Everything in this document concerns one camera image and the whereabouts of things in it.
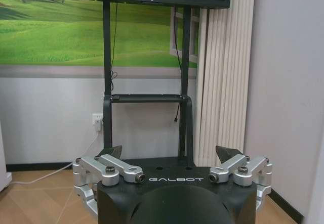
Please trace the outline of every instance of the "silver clamp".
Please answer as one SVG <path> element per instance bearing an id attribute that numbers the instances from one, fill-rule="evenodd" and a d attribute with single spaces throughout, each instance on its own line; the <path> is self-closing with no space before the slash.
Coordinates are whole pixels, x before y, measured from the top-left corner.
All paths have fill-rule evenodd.
<path id="1" fill-rule="evenodd" d="M 229 176 L 240 166 L 244 166 L 247 159 L 244 155 L 237 154 L 231 159 L 224 162 L 220 167 L 211 167 L 209 180 L 213 183 L 225 183 Z"/>
<path id="2" fill-rule="evenodd" d="M 257 184 L 257 210 L 264 204 L 264 198 L 271 193 L 272 163 L 268 158 L 249 157 L 238 154 L 224 162 L 220 167 L 211 167 L 209 179 L 212 183 L 224 183 L 233 174 L 237 185 L 246 187 L 252 182 Z"/>
<path id="3" fill-rule="evenodd" d="M 131 166 L 110 155 L 77 158 L 73 162 L 74 190 L 81 196 L 85 207 L 95 217 L 98 216 L 96 201 L 97 183 L 104 186 L 115 186 L 119 183 L 119 175 L 129 183 L 142 183 L 145 175 L 142 168 Z"/>
<path id="4" fill-rule="evenodd" d="M 119 171 L 120 175 L 124 177 L 124 180 L 129 183 L 142 183 L 145 180 L 143 170 L 139 166 L 129 165 L 117 158 L 110 155 L 102 155 L 99 159 L 104 165 L 112 165 Z"/>

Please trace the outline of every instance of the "black metal stand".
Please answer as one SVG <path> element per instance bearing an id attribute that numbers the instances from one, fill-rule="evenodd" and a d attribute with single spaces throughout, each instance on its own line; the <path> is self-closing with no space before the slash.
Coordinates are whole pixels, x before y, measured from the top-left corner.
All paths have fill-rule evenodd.
<path id="1" fill-rule="evenodd" d="M 104 70 L 105 96 L 103 103 L 104 148 L 112 147 L 112 104 L 113 103 L 180 103 L 179 159 L 193 165 L 192 102 L 188 96 L 189 47 L 191 7 L 184 7 L 183 49 L 180 95 L 112 95 L 111 94 L 111 51 L 110 51 L 110 2 L 103 1 Z"/>

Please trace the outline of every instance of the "black cable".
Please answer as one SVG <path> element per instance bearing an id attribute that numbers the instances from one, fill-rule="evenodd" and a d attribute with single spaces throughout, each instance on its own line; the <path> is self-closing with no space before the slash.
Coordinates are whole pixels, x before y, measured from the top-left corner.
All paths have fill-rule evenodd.
<path id="1" fill-rule="evenodd" d="M 178 104 L 177 114 L 176 117 L 174 118 L 174 122 L 178 122 L 179 108 L 180 108 L 180 103 Z"/>
<path id="2" fill-rule="evenodd" d="M 180 73 L 182 74 L 182 67 L 181 67 L 181 63 L 180 63 L 180 56 L 179 56 L 178 43 L 177 43 L 177 26 L 176 26 L 177 16 L 176 15 L 177 15 L 177 9 L 176 9 L 176 7 L 174 7 L 174 16 L 173 16 L 174 43 L 175 43 L 176 51 L 177 51 Z M 180 108 L 180 103 L 178 104 L 177 114 L 176 114 L 176 117 L 174 118 L 174 122 L 178 122 L 179 108 Z"/>
<path id="3" fill-rule="evenodd" d="M 111 83 L 111 91 L 113 91 L 113 80 L 118 76 L 118 73 L 112 70 L 113 61 L 115 59 L 115 45 L 116 45 L 116 31 L 117 31 L 117 10 L 118 3 L 116 3 L 116 13 L 115 13 L 115 33 L 113 36 L 113 48 L 112 48 L 112 59 L 111 59 L 111 74 L 110 74 L 110 83 Z"/>
<path id="4" fill-rule="evenodd" d="M 176 7 L 174 7 L 174 18 L 173 18 L 173 21 L 174 21 L 174 23 L 173 23 L 173 26 L 174 26 L 174 28 L 173 28 L 173 31 L 174 31 L 174 43 L 175 43 L 175 46 L 176 46 L 180 72 L 182 72 L 181 63 L 180 63 L 180 56 L 179 56 L 179 51 L 178 51 L 178 43 L 177 43 L 177 33 L 176 33 L 176 30 L 177 30 L 177 28 L 176 28 L 177 16 L 176 16 L 176 14 L 177 14 L 177 9 L 176 9 Z"/>

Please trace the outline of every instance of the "white cabinet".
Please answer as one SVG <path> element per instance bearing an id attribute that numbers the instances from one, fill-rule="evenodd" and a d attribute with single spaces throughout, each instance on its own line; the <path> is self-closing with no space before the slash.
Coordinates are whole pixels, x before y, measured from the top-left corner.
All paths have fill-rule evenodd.
<path id="1" fill-rule="evenodd" d="M 12 180 L 11 173 L 6 170 L 5 152 L 2 140 L 0 124 L 0 191 L 4 189 Z"/>

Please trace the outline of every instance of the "cable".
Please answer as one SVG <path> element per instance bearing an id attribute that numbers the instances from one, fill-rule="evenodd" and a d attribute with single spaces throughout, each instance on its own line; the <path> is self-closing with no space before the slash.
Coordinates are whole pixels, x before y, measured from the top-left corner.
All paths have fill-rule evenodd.
<path id="1" fill-rule="evenodd" d="M 98 136 L 99 136 L 99 132 L 97 132 L 96 138 L 92 141 L 91 145 L 88 147 L 88 149 L 86 150 L 86 152 L 84 152 L 84 153 L 82 154 L 82 156 L 84 156 L 84 155 L 87 154 L 87 152 L 91 149 L 92 145 L 96 142 Z M 13 184 L 19 184 L 19 185 L 30 185 L 30 184 L 33 184 L 33 183 L 38 182 L 38 181 L 40 181 L 40 180 L 43 180 L 43 179 L 45 179 L 45 178 L 47 178 L 47 177 L 49 177 L 49 176 L 52 176 L 52 175 L 54 175 L 54 174 L 56 174 L 56 173 L 58 173 L 58 172 L 60 172 L 60 171 L 62 171 L 62 170 L 64 170 L 64 169 L 68 168 L 68 167 L 71 166 L 72 164 L 73 164 L 73 162 L 70 163 L 69 165 L 66 165 L 66 166 L 63 167 L 63 168 L 60 168 L 59 170 L 56 170 L 56 171 L 54 171 L 54 172 L 52 172 L 52 173 L 49 173 L 49 174 L 47 174 L 47 175 L 45 175 L 45 176 L 43 176 L 43 177 L 39 177 L 39 178 L 37 178 L 37 179 L 35 179 L 35 180 L 33 180 L 33 181 L 30 181 L 30 182 L 14 181 L 14 182 L 9 183 L 8 185 L 13 185 Z"/>
<path id="2" fill-rule="evenodd" d="M 176 19 L 177 19 L 177 13 L 176 13 L 176 7 L 174 7 L 174 17 L 173 17 L 173 32 L 174 32 L 174 43 L 176 46 L 176 51 L 177 51 L 177 57 L 178 57 L 178 63 L 179 63 L 179 68 L 180 68 L 180 73 L 182 74 L 182 67 L 181 67 L 181 63 L 180 63 L 180 56 L 179 56 L 179 51 L 178 51 L 178 43 L 177 43 L 177 27 L 176 27 Z M 178 104 L 178 110 L 177 110 L 177 114 L 176 117 L 174 118 L 174 122 L 178 122 L 178 114 L 179 114 L 179 108 L 180 108 L 180 103 Z"/>
<path id="3" fill-rule="evenodd" d="M 179 56 L 179 51 L 178 51 L 178 43 L 177 43 L 177 34 L 176 34 L 176 20 L 177 20 L 177 9 L 176 7 L 174 7 L 174 17 L 173 17 L 173 20 L 174 20 L 174 23 L 173 23 L 173 32 L 174 32 L 174 43 L 175 43 L 175 46 L 176 46 L 176 51 L 177 51 L 177 57 L 178 57 L 178 63 L 179 63 L 179 68 L 180 68 L 180 72 L 182 73 L 182 68 L 181 68 L 181 63 L 180 63 L 180 56 Z"/>
<path id="4" fill-rule="evenodd" d="M 115 60 L 115 45 L 116 45 L 116 32 L 117 32 L 117 11 L 118 11 L 118 3 L 116 3 L 116 13 L 115 13 L 115 33 L 113 36 L 113 47 L 112 47 L 112 59 L 111 59 L 111 75 L 110 75 L 110 83 L 111 90 L 113 91 L 113 80 L 118 76 L 118 73 L 112 70 L 113 61 Z"/>

